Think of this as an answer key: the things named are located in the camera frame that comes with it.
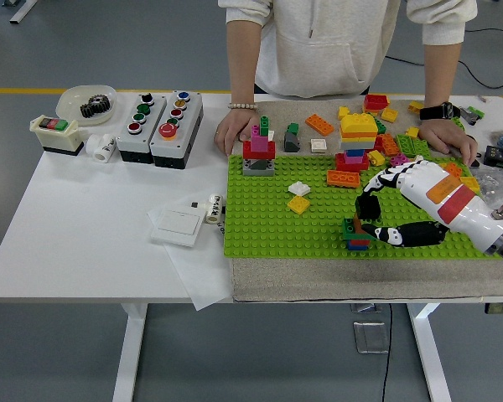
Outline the person's right hand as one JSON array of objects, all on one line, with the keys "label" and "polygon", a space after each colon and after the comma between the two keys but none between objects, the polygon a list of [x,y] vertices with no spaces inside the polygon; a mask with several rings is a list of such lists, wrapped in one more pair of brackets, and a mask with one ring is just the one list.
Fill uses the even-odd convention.
[{"label": "person's right hand", "polygon": [[226,156],[230,156],[236,141],[246,141],[251,128],[259,125],[260,117],[255,110],[232,109],[215,130],[214,144]]}]

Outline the person's left hand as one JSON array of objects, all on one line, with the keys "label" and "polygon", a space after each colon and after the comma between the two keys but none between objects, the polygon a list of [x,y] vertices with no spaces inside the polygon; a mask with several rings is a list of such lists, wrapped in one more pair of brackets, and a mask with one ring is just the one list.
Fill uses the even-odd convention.
[{"label": "person's left hand", "polygon": [[452,148],[457,149],[466,166],[470,166],[476,159],[477,141],[451,120],[421,121],[419,135],[436,151],[443,154],[448,154]]}]

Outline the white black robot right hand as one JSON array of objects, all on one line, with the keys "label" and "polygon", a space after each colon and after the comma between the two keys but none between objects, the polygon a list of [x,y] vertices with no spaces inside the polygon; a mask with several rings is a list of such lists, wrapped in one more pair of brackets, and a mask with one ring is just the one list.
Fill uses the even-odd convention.
[{"label": "white black robot right hand", "polygon": [[374,238],[396,247],[438,245],[446,234],[460,232],[474,247],[503,258],[503,219],[467,185],[443,170],[438,164],[418,156],[413,162],[380,171],[356,198],[359,219],[371,221],[381,214],[378,197],[383,188],[397,189],[411,204],[424,210],[431,221],[412,222],[397,227],[378,227],[370,223],[362,229]]}]

